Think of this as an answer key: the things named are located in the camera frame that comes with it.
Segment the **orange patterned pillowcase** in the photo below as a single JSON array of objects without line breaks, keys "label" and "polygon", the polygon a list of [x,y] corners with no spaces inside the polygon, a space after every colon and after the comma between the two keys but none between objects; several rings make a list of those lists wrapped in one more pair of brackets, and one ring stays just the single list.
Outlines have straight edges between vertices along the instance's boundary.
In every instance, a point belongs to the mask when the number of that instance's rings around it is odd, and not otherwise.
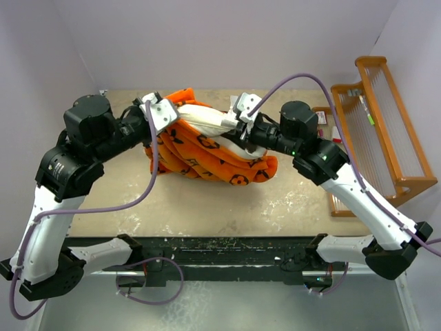
[{"label": "orange patterned pillowcase", "polygon": [[204,126],[201,118],[232,115],[232,109],[217,110],[196,99],[186,88],[166,96],[181,114],[181,119],[159,134],[159,174],[177,173],[190,179],[219,181],[231,185],[263,183],[276,174],[278,160],[264,148],[254,151],[239,147],[222,136],[219,128]]}]

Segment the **white pillow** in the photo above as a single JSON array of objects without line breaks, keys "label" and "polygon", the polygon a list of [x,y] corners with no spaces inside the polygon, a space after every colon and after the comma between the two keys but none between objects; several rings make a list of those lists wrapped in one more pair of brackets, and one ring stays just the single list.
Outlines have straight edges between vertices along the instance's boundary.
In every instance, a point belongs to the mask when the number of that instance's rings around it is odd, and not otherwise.
[{"label": "white pillow", "polygon": [[196,104],[185,104],[178,107],[181,119],[189,124],[193,129],[213,139],[222,147],[227,148],[234,156],[245,160],[254,160],[267,154],[267,150],[258,147],[258,150],[250,154],[237,143],[222,137],[222,134],[229,132],[233,128],[234,120],[227,112],[200,106]]}]

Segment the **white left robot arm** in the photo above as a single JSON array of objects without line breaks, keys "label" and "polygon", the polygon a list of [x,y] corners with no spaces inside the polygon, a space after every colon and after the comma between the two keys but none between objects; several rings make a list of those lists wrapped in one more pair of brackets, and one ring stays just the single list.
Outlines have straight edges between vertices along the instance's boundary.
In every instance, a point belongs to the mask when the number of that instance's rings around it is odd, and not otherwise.
[{"label": "white left robot arm", "polygon": [[109,100],[89,94],[65,111],[64,129],[48,150],[35,177],[34,205],[19,248],[1,262],[1,275],[12,293],[28,301],[45,301],[70,292],[87,274],[121,265],[137,269],[142,247],[120,234],[109,241],[80,248],[65,245],[74,216],[107,161],[138,144],[156,143],[173,120],[170,104],[157,93],[133,102],[115,117]]}]

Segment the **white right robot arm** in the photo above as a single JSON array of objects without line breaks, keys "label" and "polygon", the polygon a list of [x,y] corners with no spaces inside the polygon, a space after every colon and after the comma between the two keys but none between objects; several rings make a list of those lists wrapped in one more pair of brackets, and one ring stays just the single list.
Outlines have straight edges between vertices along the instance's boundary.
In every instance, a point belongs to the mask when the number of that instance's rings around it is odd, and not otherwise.
[{"label": "white right robot arm", "polygon": [[334,262],[359,263],[384,279],[397,279],[417,257],[432,227],[404,216],[354,170],[347,153],[318,134],[318,116],[306,103],[285,103],[275,122],[252,112],[256,102],[252,97],[232,108],[240,140],[291,156],[299,174],[337,197],[370,230],[363,237],[318,235],[309,246],[307,264],[321,270]]}]

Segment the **white red label card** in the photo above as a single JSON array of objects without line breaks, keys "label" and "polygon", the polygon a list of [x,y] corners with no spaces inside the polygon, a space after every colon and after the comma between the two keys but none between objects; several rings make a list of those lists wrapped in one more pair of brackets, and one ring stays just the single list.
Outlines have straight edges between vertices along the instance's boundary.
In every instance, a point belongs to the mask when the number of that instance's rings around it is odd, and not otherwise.
[{"label": "white red label card", "polygon": [[327,125],[327,115],[323,110],[315,111],[318,117],[318,125],[324,126]]}]

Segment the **white red small box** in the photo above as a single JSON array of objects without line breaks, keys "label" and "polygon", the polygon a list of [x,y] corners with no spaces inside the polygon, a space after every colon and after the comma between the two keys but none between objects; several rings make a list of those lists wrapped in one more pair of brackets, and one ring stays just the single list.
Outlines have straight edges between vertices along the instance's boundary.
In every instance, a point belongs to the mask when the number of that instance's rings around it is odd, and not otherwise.
[{"label": "white red small box", "polygon": [[334,143],[339,143],[339,144],[342,143],[342,137],[340,136],[340,132],[339,132],[339,130],[338,130],[338,128],[336,126],[334,126],[332,128],[331,140]]}]

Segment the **grey small clip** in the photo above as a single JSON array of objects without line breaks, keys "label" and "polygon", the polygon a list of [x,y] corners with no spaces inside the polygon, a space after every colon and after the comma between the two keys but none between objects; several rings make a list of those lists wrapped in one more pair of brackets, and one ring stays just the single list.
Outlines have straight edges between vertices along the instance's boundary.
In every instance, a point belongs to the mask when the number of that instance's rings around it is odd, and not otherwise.
[{"label": "grey small clip", "polygon": [[348,94],[349,97],[359,97],[359,96],[362,95],[362,90],[361,89],[357,89],[357,88],[349,89],[347,91],[347,94]]}]

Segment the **green tipped white pen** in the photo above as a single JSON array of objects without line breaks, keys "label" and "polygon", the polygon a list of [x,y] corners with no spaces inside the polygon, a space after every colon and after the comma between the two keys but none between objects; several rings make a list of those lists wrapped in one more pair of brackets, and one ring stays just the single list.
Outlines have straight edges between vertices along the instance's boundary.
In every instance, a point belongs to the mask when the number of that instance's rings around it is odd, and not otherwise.
[{"label": "green tipped white pen", "polygon": [[361,105],[363,107],[363,110],[365,111],[365,113],[367,115],[367,118],[369,120],[370,125],[374,126],[375,125],[375,121],[373,120],[373,117],[371,116],[371,113],[370,113],[370,111],[368,109],[367,102],[365,101],[365,97],[363,95],[359,95],[358,98],[359,98],[360,103],[361,103]]}]

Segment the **orange wooden tiered rack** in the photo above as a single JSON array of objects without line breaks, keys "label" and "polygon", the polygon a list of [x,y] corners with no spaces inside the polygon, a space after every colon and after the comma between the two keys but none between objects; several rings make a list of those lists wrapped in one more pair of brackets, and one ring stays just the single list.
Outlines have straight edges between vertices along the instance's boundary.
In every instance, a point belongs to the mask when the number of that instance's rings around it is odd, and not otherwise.
[{"label": "orange wooden tiered rack", "polygon": [[[385,57],[358,57],[360,81],[331,87],[335,114],[361,175],[395,207],[438,180],[424,154]],[[371,126],[358,97],[361,89],[375,121]]]}]

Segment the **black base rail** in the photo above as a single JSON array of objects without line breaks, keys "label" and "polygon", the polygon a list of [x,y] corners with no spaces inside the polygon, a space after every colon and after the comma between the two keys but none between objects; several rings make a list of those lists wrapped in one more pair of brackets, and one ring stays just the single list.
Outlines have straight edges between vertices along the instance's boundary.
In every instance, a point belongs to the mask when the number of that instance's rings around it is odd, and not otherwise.
[{"label": "black base rail", "polygon": [[112,266],[127,275],[147,274],[147,286],[166,281],[332,284],[343,262],[327,263],[312,249],[313,237],[139,237],[146,265]]}]

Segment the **aluminium frame rail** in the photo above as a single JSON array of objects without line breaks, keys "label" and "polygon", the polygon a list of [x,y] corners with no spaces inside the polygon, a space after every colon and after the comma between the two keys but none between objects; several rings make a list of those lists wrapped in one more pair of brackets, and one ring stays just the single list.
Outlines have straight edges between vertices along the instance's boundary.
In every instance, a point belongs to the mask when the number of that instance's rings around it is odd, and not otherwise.
[{"label": "aluminium frame rail", "polygon": [[[41,330],[415,330],[404,278],[387,281],[360,267],[339,276],[323,297],[300,285],[171,282],[142,290],[136,303],[112,293],[114,276],[98,274],[46,305]],[[166,305],[145,301],[176,299]]]}]

